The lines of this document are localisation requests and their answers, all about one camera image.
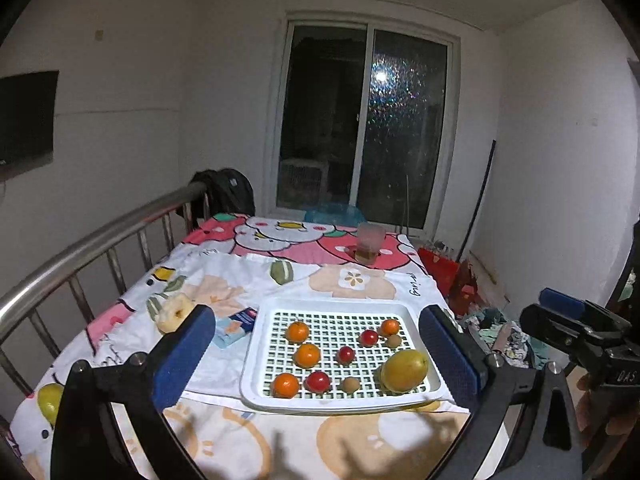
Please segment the wall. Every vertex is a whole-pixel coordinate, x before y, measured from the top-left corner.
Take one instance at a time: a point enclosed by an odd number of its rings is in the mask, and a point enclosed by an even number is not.
[[[0,48],[0,76],[60,70],[53,163],[6,183],[0,296],[105,222],[175,189],[178,111],[191,7],[185,0],[32,0]],[[104,39],[95,41],[96,30]],[[162,255],[161,231],[150,234]],[[119,249],[127,283],[143,273],[135,240]],[[117,298],[108,266],[80,273],[94,313]],[[39,312],[62,348],[83,328],[66,288]],[[50,364],[28,323],[2,346],[35,384]],[[0,412],[20,393],[0,371]]]
[[[287,11],[353,12],[412,22],[460,39],[460,106],[436,237],[459,247],[481,186],[498,120],[500,51],[493,33],[413,7],[373,0],[222,0],[198,18],[180,119],[180,176],[233,166],[268,211],[273,107]]]
[[[545,286],[604,304],[640,210],[634,54],[599,0],[501,41],[497,151],[474,253],[514,314]]]

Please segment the plastic cup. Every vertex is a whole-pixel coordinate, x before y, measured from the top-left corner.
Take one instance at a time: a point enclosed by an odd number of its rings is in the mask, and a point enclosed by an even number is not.
[[[380,225],[364,222],[358,226],[358,242],[355,259],[363,265],[372,265],[385,240],[386,229]]]

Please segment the wall-mounted black television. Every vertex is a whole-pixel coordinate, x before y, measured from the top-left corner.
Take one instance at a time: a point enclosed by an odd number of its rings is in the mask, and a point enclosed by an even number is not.
[[[0,78],[0,180],[49,162],[58,71]]]

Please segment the metal bolt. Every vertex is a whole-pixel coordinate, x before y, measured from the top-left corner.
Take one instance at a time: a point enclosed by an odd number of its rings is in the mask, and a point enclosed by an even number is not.
[[[90,368],[89,366],[89,362],[85,361],[84,359],[79,359],[78,361],[76,361],[75,363],[73,363],[71,370],[76,373],[79,374],[80,372],[84,372],[85,370],[88,370]]]
[[[134,366],[142,366],[146,361],[146,352],[135,352],[128,359],[129,364]]]
[[[546,367],[549,368],[553,375],[558,375],[560,372],[562,372],[562,367],[555,361],[549,361],[546,364]]]
[[[496,352],[493,352],[486,357],[486,362],[492,368],[501,368],[502,366],[504,366],[504,357]]]

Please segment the window pane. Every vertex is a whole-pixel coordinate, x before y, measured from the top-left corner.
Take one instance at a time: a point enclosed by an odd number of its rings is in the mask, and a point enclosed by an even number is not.
[[[385,30],[374,37],[358,208],[369,221],[422,228],[438,161],[447,47]]]
[[[296,26],[282,116],[278,207],[348,203],[367,31]]]

